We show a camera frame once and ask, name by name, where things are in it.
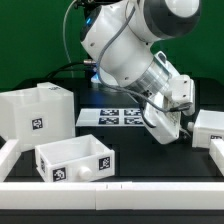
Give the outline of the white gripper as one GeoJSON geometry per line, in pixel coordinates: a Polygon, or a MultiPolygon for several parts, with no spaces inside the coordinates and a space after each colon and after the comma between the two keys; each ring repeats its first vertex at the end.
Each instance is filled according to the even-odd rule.
{"type": "Polygon", "coordinates": [[[150,104],[146,104],[144,111],[144,118],[153,125],[153,128],[149,127],[147,124],[145,124],[145,127],[160,144],[168,144],[177,140],[179,138],[179,132],[181,132],[184,137],[191,138],[189,132],[180,125],[181,114],[184,114],[184,111],[187,110],[190,105],[179,105],[171,99],[170,80],[168,82],[168,89],[158,92],[152,98],[152,102],[162,109],[177,107],[181,109],[181,111],[163,113],[150,104]]]}

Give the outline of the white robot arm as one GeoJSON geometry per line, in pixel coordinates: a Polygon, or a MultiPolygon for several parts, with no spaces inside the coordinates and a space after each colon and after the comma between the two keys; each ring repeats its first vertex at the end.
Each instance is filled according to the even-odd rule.
{"type": "Polygon", "coordinates": [[[178,139],[181,116],[195,112],[195,84],[151,46],[191,32],[200,11],[201,0],[121,0],[94,9],[80,34],[100,82],[139,104],[144,126],[161,144],[178,139]]]}

